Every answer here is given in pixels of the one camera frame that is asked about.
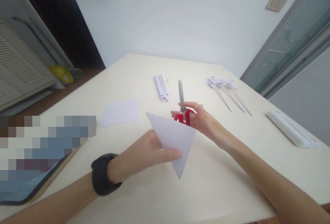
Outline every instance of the scissors blade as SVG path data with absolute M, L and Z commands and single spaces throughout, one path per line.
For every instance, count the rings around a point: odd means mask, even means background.
M 182 82 L 179 80 L 179 96 L 180 96 L 180 106 L 181 106 L 181 111 L 185 112 L 187 110 L 185 106 L 185 99 L 183 97 L 183 89 L 182 89 Z

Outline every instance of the floor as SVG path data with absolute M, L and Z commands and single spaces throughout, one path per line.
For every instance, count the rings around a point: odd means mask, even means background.
M 55 105 L 61 99 L 68 96 L 74 90 L 79 88 L 81 85 L 89 81 L 91 78 L 96 76 L 101 70 L 97 69 L 84 69 L 84 76 L 78 80 L 75 80 L 72 84 L 66 85 L 65 89 L 51 89 L 53 91 L 52 94 L 48 95 L 47 97 L 43 98 L 42 100 L 38 101 L 34 105 L 30 106 L 29 108 L 25 109 L 24 111 L 20 112 L 19 116 L 39 116 L 41 113 Z
M 53 93 L 43 98 L 39 102 L 35 103 L 31 107 L 25 109 L 18 115 L 21 116 L 38 116 L 48 108 L 52 107 L 54 104 L 59 102 L 61 99 L 72 93 L 74 90 L 79 88 L 81 85 L 89 81 L 91 78 L 96 76 L 101 70 L 96 69 L 84 69 L 85 75 L 76 80 L 74 83 L 70 85 L 66 85 L 65 89 L 52 89 Z M 330 214 L 330 203 L 322 205 L 322 207 Z M 266 220 L 251 222 L 249 224 L 281 224 L 281 220 L 279 217 L 273 217 Z

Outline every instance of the wooden floor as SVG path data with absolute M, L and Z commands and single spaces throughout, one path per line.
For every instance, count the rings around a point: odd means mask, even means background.
M 68 96 L 74 90 L 79 88 L 81 85 L 89 81 L 91 78 L 96 76 L 101 70 L 96 69 L 84 69 L 84 76 L 80 79 L 75 80 L 70 85 L 65 85 L 65 89 L 51 89 L 53 93 L 48 95 L 47 97 L 43 98 L 42 100 L 38 101 L 34 105 L 30 106 L 29 108 L 25 109 L 24 111 L 20 112 L 19 116 L 39 116 L 41 113 L 55 105 L 64 97 Z

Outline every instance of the table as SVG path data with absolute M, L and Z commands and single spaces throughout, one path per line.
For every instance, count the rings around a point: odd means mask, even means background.
M 168 79 L 169 102 L 158 98 L 152 76 Z M 243 113 L 228 96 L 231 113 L 217 92 L 204 81 L 210 76 L 233 79 L 253 116 Z M 121 153 L 151 125 L 145 112 L 171 118 L 179 110 L 178 79 L 185 100 L 204 105 L 219 122 L 274 169 L 307 192 L 319 204 L 330 202 L 330 148 L 294 146 L 264 115 L 274 105 L 220 65 L 128 54 L 85 83 L 42 115 L 96 115 L 109 101 L 139 100 L 139 120 L 97 127 L 97 135 L 81 146 L 42 195 L 60 190 L 91 171 L 104 153 Z M 1 207 L 1 219 L 20 207 Z M 275 215 L 253 181 L 224 151 L 199 132 L 181 180 L 171 163 L 132 176 L 120 189 L 100 197 L 69 223 L 247 223 Z

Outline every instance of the light switch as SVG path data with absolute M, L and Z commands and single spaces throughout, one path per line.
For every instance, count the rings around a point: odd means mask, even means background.
M 282 10 L 286 2 L 287 0 L 269 0 L 266 9 L 279 12 Z

